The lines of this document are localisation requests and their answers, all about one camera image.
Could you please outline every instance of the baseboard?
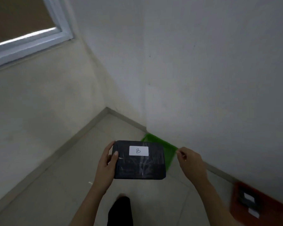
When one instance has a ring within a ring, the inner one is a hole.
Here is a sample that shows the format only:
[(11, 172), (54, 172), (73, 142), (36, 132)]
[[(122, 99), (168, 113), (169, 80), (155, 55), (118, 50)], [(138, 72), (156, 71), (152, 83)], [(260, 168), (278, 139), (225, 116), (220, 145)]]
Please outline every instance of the baseboard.
[[(106, 107), (95, 118), (93, 118), (85, 127), (79, 130), (72, 138), (64, 143), (59, 149), (57, 149), (53, 155), (49, 156), (40, 166), (34, 169), (29, 175), (27, 175), (21, 182), (19, 182), (11, 191), (9, 191), (3, 198), (0, 199), (0, 212), (5, 209), (23, 190), (25, 190), (35, 179), (37, 179), (48, 167), (50, 167), (58, 158), (60, 158), (65, 152), (68, 151), (73, 145), (75, 145), (91, 128), (93, 128), (100, 120), (102, 120), (107, 114), (112, 114), (117, 118), (129, 123), (130, 125), (147, 132), (145, 126), (129, 119), (128, 117)], [(212, 165), (205, 163), (207, 170), (218, 175), (219, 177), (235, 183), (238, 179), (233, 176), (213, 167)]]
[(93, 118), (85, 127), (79, 130), (66, 143), (58, 148), (51, 156), (41, 163), (36, 169), (28, 174), (21, 182), (19, 182), (11, 191), (0, 199), (0, 212), (5, 209), (20, 193), (23, 192), (35, 179), (37, 179), (48, 167), (50, 167), (58, 158), (60, 158), (68, 149), (78, 142), (91, 128), (93, 128), (100, 120), (102, 120), (109, 112), (106, 107), (95, 118)]

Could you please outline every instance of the forearm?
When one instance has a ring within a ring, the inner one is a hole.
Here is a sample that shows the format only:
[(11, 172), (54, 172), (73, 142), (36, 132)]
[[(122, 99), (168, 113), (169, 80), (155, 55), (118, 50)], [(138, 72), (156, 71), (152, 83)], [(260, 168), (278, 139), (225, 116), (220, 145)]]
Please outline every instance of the forearm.
[(104, 194), (91, 187), (75, 216), (73, 217), (70, 226), (92, 226), (94, 225), (97, 209)]
[(223, 205), (215, 188), (206, 180), (195, 186), (211, 226), (236, 226), (236, 221)]

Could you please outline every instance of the hand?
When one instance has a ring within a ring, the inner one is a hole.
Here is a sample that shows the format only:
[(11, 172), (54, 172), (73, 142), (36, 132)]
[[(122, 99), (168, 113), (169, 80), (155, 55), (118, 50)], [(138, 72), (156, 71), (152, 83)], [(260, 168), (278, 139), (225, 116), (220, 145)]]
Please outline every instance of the hand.
[(200, 154), (186, 147), (179, 148), (176, 154), (183, 173), (194, 186), (202, 185), (208, 181), (206, 168)]
[(108, 146), (104, 149), (104, 152), (99, 160), (97, 172), (95, 174), (95, 179), (92, 185), (92, 188), (97, 190), (102, 195), (106, 193), (113, 181), (115, 164), (117, 163), (119, 156), (118, 152), (114, 152), (112, 157), (111, 155), (108, 155), (109, 150), (113, 146), (114, 142), (115, 141), (109, 143)]

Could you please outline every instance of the white label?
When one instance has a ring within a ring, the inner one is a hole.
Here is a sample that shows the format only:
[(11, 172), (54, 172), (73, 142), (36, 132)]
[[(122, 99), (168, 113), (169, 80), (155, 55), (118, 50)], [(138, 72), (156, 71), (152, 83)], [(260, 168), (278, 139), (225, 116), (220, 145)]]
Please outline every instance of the white label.
[(247, 200), (250, 200), (250, 201), (252, 201), (252, 202), (255, 203), (255, 198), (253, 198), (251, 195), (248, 195), (248, 194), (244, 193), (244, 197), (245, 197)]
[(130, 156), (149, 156), (149, 148), (144, 146), (130, 146)]
[(248, 209), (248, 212), (252, 214), (254, 217), (257, 217), (259, 219), (260, 214), (256, 212), (255, 210)]

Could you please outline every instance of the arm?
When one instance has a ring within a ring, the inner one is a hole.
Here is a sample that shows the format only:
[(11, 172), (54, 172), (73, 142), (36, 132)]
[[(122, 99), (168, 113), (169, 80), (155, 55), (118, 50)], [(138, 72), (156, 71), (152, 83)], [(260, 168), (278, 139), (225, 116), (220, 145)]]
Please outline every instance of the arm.
[(89, 190), (86, 198), (82, 202), (75, 216), (73, 217), (70, 226), (92, 226), (94, 225), (97, 209), (102, 197), (110, 187), (113, 177), (115, 164), (118, 159), (118, 152), (113, 156), (109, 154), (110, 148), (114, 141), (111, 142), (105, 149), (97, 166), (94, 183)]
[(201, 197), (210, 225), (236, 226), (236, 221), (209, 182), (201, 156), (185, 147), (178, 149), (176, 153), (182, 171)]

